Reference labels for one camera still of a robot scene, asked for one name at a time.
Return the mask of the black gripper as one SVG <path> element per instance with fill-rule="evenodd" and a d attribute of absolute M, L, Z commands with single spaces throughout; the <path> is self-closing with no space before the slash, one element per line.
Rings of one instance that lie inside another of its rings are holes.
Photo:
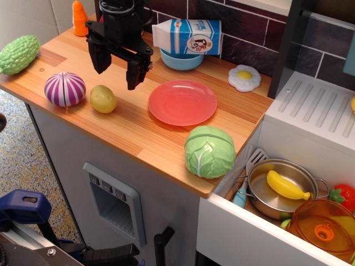
<path fill-rule="evenodd" d="M 143 25 L 134 12 L 103 14 L 102 22 L 87 21 L 87 42 L 93 67 L 98 74 L 106 71 L 114 55 L 128 63 L 128 90 L 134 90 L 151 69 L 153 49 L 143 40 Z"/>

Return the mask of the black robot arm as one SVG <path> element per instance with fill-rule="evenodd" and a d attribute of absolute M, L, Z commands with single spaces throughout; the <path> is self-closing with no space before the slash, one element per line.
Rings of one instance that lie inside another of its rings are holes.
<path fill-rule="evenodd" d="M 142 83 L 151 69 L 154 51 L 142 38 L 144 25 L 144 1 L 96 1 L 97 18 L 87 21 L 89 54 L 97 73 L 111 65 L 114 55 L 127 62 L 128 90 Z"/>

